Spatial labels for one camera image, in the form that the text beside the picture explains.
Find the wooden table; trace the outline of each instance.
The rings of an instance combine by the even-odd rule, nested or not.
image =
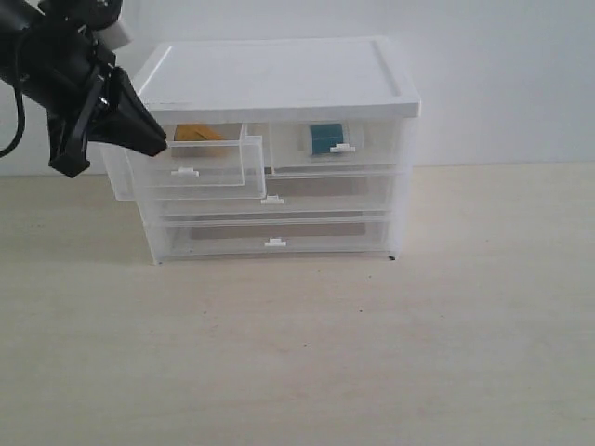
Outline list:
[[[595,442],[595,164],[417,169],[399,262],[155,267],[106,177],[0,188],[2,445]]]

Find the teal object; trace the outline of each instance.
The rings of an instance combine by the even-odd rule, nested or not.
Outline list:
[[[327,155],[337,144],[343,144],[343,125],[323,124],[311,125],[312,134],[312,155]]]

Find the black robotic arm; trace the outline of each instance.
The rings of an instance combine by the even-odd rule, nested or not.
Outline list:
[[[118,20],[122,0],[44,0],[39,8],[0,0],[0,79],[15,89],[19,116],[0,158],[22,138],[23,94],[47,110],[49,165],[67,177],[89,167],[89,141],[149,156],[164,151],[165,132],[95,35]]]

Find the transparent drawer front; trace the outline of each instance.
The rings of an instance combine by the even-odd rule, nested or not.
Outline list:
[[[405,172],[411,166],[411,150],[417,121],[336,121],[325,123],[272,123],[269,142],[276,175],[296,172]],[[260,127],[249,131],[258,134]]]
[[[151,227],[157,261],[169,257],[266,253],[388,252],[390,223],[344,222],[227,227]]]
[[[223,127],[232,139],[170,141],[155,158],[129,154],[139,199],[217,200],[265,195],[262,138],[249,137],[242,125]]]
[[[387,211],[398,198],[395,194],[406,193],[407,182],[407,176],[268,177],[267,196],[259,200],[167,200],[163,189],[152,206],[162,217]]]

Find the white wall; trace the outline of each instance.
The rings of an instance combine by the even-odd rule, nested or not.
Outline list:
[[[408,52],[424,99],[419,164],[595,161],[595,2],[589,0],[125,5],[127,19],[138,25],[138,41],[120,58],[131,72],[161,40],[389,33]],[[4,142],[14,124],[9,89],[0,88],[0,100]],[[0,175],[48,171],[45,118],[38,108],[28,109],[22,147],[0,161]]]

